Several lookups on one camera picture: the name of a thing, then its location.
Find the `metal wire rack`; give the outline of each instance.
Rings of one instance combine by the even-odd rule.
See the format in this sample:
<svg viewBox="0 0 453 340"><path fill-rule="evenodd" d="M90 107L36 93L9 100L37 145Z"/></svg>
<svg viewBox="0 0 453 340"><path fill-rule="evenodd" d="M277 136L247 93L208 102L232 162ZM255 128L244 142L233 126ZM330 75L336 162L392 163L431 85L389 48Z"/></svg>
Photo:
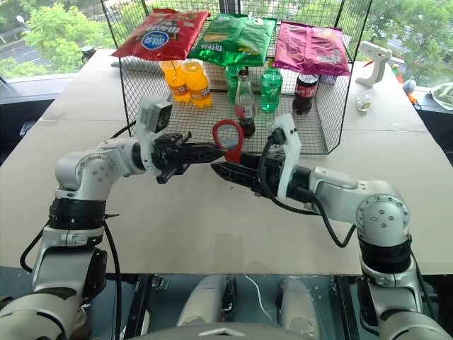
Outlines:
<svg viewBox="0 0 453 340"><path fill-rule="evenodd" d="M130 0L107 7L101 0L105 17L116 46L123 44L129 35L139 27L144 19L157 8L171 8L178 11L208 10L210 18L203 25L198 39L218 13L252 13L254 16L277 18L267 57L275 55L277 37L281 21L301 22L313 26L336 27L343 30L343 43L352 64L356 58L369 7L372 0ZM204 63L205 73L212 90L212 105L198 108L191 103L176 103L164 80L164 73L157 62L136 57L120 58L122 92L126 119L129 123L137 116L139 100L143 96L161 95L172 101L173 111L169 132L191 131L194 142L211 142L212 126L224 118L233 118L234 107L227 98L227 83L224 68ZM250 67L252 89L256 93L255 102L259 103L260 77L265 67ZM275 115L292 112L292 100L297 73L281 70L283 75L280 104ZM315 103L309 113L294 114L302 142L303 154L328 154L340 144L341 129L345 112L350 78L346 76L321 76ZM266 124L273 114L266 113L256 105L256 131L252 138L244 142L243 150L261 152L267 140ZM132 127L130 135L135 134Z"/></svg>

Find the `orange soda bottle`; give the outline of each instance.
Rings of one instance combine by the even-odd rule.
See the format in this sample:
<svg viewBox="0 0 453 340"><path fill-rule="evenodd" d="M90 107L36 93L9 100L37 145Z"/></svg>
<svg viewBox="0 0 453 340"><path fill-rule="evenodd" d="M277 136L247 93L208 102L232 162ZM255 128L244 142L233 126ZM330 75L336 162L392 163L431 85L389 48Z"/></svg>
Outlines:
<svg viewBox="0 0 453 340"><path fill-rule="evenodd" d="M187 59L183 63L185 82L189 88L190 100L199 108L212 104L210 83L205 75L205 68L201 61Z"/></svg>
<svg viewBox="0 0 453 340"><path fill-rule="evenodd" d="M180 60L170 60L159 62L159 66L164 71L165 81L175 101L188 103L190 101L190 94L185 83L185 74L181 69L182 63Z"/></svg>

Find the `green soda bottle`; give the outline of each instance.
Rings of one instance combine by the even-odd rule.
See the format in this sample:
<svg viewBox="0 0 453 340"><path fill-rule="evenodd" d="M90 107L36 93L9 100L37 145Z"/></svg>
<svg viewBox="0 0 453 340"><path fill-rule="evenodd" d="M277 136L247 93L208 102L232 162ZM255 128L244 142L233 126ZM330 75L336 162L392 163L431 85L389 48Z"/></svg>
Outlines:
<svg viewBox="0 0 453 340"><path fill-rule="evenodd" d="M238 73L245 67L242 66L227 66L225 67L226 87L229 100L234 103L236 92L238 89Z"/></svg>
<svg viewBox="0 0 453 340"><path fill-rule="evenodd" d="M268 68L261 76L261 109L273 112L280 102L280 92L283 85L283 77L280 70L273 67L274 59L268 62Z"/></svg>

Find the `green chip bag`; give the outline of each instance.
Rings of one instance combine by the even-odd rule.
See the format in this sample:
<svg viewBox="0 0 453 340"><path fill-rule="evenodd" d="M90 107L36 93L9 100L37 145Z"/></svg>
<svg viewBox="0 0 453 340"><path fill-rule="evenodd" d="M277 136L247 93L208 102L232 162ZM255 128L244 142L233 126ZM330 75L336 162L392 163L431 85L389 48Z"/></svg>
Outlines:
<svg viewBox="0 0 453 340"><path fill-rule="evenodd" d="M220 66L263 66L276 21L221 13L190 57Z"/></svg>

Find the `white table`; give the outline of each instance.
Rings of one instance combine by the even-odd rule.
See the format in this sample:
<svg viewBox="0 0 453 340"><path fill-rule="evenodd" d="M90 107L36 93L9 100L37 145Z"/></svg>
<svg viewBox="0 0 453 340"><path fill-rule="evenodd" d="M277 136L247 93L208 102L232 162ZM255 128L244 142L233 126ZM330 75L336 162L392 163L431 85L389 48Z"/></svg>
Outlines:
<svg viewBox="0 0 453 340"><path fill-rule="evenodd" d="M0 168L2 266L18 266L46 221L57 160L124 125L119 70L107 55L96 53ZM353 76L366 71L356 67ZM354 107L364 89L351 83L340 146L328 156L301 157L300 164L393 183L411 209L413 250L423 273L453 273L453 169L389 69L366 115ZM125 273L360 273L356 237L339 249L320 218L256 198L206 164L164 186L146 175L122 178L107 211L121 214L108 223ZM348 226L334 228L343 238ZM108 249L106 241L101 247Z"/></svg>

